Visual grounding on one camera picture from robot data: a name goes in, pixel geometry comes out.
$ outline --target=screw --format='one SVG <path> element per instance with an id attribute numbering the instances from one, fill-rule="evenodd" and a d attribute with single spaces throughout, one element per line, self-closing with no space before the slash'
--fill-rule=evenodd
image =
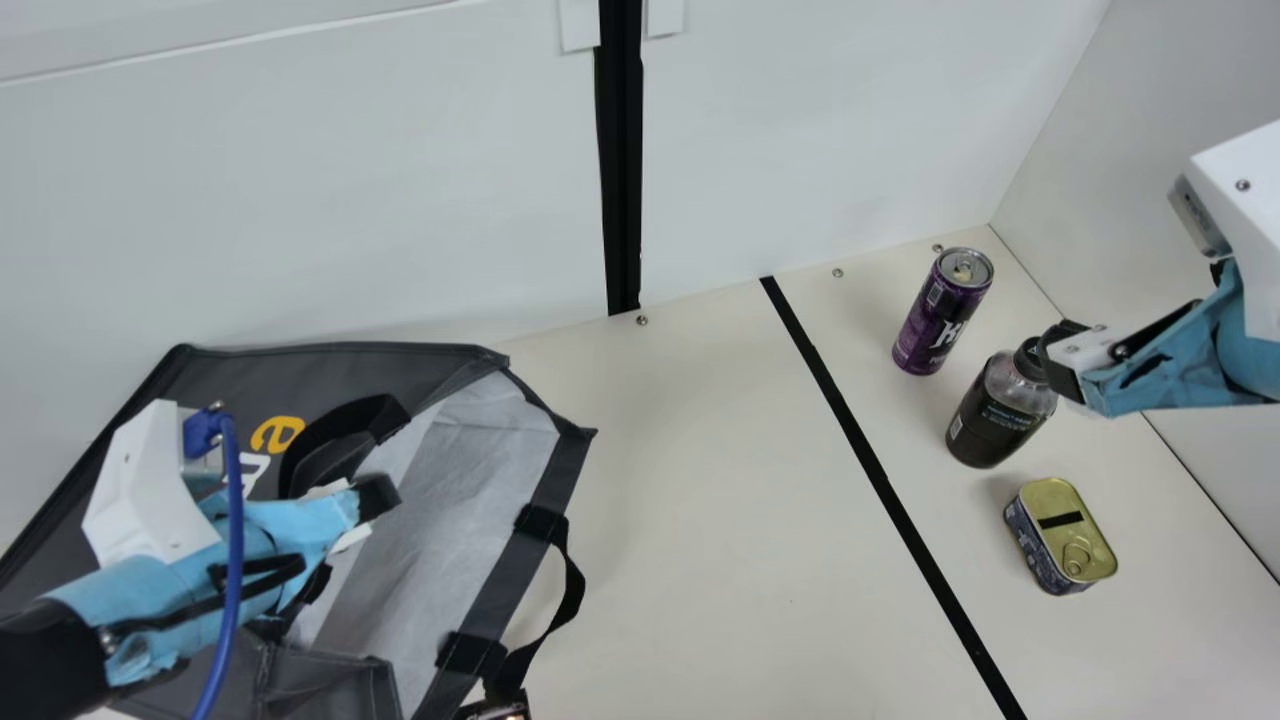
<path id="1" fill-rule="evenodd" d="M 111 657 L 115 655 L 115 651 L 120 650 L 119 641 L 116 641 L 115 635 L 111 634 L 111 630 L 108 630 L 106 628 L 99 628 L 97 642 L 102 646 L 102 652 L 105 652 L 108 657 Z"/>

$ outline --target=light blue cloth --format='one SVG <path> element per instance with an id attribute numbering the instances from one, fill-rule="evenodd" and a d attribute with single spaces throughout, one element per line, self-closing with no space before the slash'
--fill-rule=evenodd
<path id="1" fill-rule="evenodd" d="M 1280 343 L 1245 337 L 1244 286 L 1228 260 L 1217 292 L 1132 357 L 1080 374 L 1087 405 L 1115 418 L 1157 407 L 1258 405 L 1280 397 Z"/>
<path id="2" fill-rule="evenodd" d="M 227 491 L 200 503 L 206 518 L 225 512 Z M 316 566 L 360 518 L 360 498 L 352 489 L 300 501 L 248 502 L 244 506 L 244 559 L 301 555 L 306 570 L 279 588 L 241 603 L 244 624 L 273 607 L 287 606 L 302 591 Z M 134 555 L 115 565 L 68 583 L 45 597 L 72 610 L 91 628 L 122 620 L 163 618 L 215 594 L 209 568 L 225 565 L 225 518 L 212 520 L 223 542 L 201 550 L 173 565 Z M 264 577 L 246 574 L 244 584 Z M 106 661 L 111 687 L 124 687 L 173 669 L 180 657 L 191 657 L 218 639 L 221 607 L 163 632 L 141 630 L 119 638 L 119 650 Z"/>

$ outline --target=black stripe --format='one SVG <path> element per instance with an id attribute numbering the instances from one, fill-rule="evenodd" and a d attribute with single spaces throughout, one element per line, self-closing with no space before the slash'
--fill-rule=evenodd
<path id="1" fill-rule="evenodd" d="M 1061 515 L 1053 515 L 1052 518 L 1044 518 L 1043 520 L 1037 520 L 1042 530 L 1052 530 L 1053 528 L 1061 528 L 1062 525 L 1070 525 L 1074 523 L 1083 523 L 1084 515 L 1075 510 L 1071 512 L 1064 512 Z"/>
<path id="2" fill-rule="evenodd" d="M 845 402 L 845 397 L 840 393 L 840 388 L 836 387 L 836 380 L 832 379 L 826 363 L 823 363 L 822 356 L 818 355 L 818 348 L 809 341 L 809 336 L 805 334 L 804 327 L 800 325 L 800 320 L 796 318 L 795 311 L 791 310 L 791 304 L 787 302 L 786 296 L 782 295 L 782 288 L 778 287 L 778 282 L 773 279 L 773 277 L 767 277 L 760 278 L 760 284 L 764 286 L 764 292 L 769 296 L 769 300 L 773 301 L 773 309 L 777 310 L 778 318 L 782 319 L 782 324 L 787 328 L 787 332 L 791 333 L 791 340 L 796 343 L 796 348 L 804 357 L 805 364 L 809 365 L 809 372 L 813 373 L 813 379 L 822 389 L 823 397 L 827 398 L 827 405 L 831 406 L 831 411 L 836 415 L 836 421 L 838 421 L 840 427 L 845 430 L 845 437 L 849 439 L 849 447 L 854 450 L 854 455 L 858 456 L 858 461 L 863 464 L 863 470 L 870 479 L 872 487 L 876 489 L 876 495 L 881 498 L 881 503 L 884 505 L 884 511 L 888 512 L 890 519 L 893 521 L 893 527 L 897 528 L 897 534 L 901 536 L 908 551 L 911 552 L 911 557 L 915 559 L 915 565 L 920 569 L 920 574 L 924 575 L 924 580 L 929 584 L 929 589 L 933 591 L 933 597 L 936 597 L 938 605 L 942 606 L 942 612 L 946 614 L 947 620 L 951 621 L 951 628 L 955 629 L 956 635 L 959 635 L 960 642 L 964 644 L 964 648 L 969 652 L 969 659 L 973 660 L 973 665 L 977 667 L 978 674 L 982 675 L 983 682 L 987 683 L 987 689 L 991 692 L 991 697 L 996 700 L 996 705 L 1000 706 L 1005 717 L 1009 720 L 1025 720 L 1027 715 L 1018 705 L 1018 700 L 1014 697 L 1012 691 L 1009 689 L 1009 684 L 1005 683 L 1005 678 L 1000 674 L 1000 669 L 996 667 L 996 662 L 987 653 L 987 648 L 982 644 L 982 638 L 978 637 L 978 630 L 974 629 L 973 623 L 969 621 L 969 616 L 965 615 L 964 609 L 960 607 L 960 601 L 956 600 L 955 593 L 951 591 L 951 585 L 947 584 L 947 579 L 942 575 L 942 570 L 933 560 L 933 555 L 929 553 L 928 546 L 924 544 L 924 538 L 920 537 L 919 530 L 915 529 L 915 524 L 911 523 L 911 518 L 906 514 L 906 507 L 902 506 L 902 501 L 899 500 L 897 493 L 893 492 L 893 486 L 890 484 L 884 468 L 881 465 L 879 459 L 876 457 L 876 451 L 872 450 L 872 443 L 868 442 L 863 429 L 858 425 L 858 420 L 854 419 L 854 413 Z"/>
<path id="3" fill-rule="evenodd" d="M 595 136 L 611 315 L 640 307 L 641 5 L 641 0 L 600 0 L 600 46 L 595 49 Z"/>

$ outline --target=bottle cap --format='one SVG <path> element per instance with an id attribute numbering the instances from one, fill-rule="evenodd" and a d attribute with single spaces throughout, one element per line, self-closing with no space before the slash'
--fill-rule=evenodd
<path id="1" fill-rule="evenodd" d="M 1029 337 L 1014 354 L 1014 369 L 1033 383 L 1048 382 L 1048 375 L 1044 374 L 1044 366 L 1041 364 L 1038 345 L 1039 337 Z"/>

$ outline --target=black bottle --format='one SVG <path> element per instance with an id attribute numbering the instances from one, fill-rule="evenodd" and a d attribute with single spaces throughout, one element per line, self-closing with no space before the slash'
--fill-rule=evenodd
<path id="1" fill-rule="evenodd" d="M 1001 350 L 987 360 L 947 427 L 947 450 L 956 460 L 995 468 L 1057 410 L 1038 342 L 1038 337 L 1027 338 L 1016 352 Z"/>

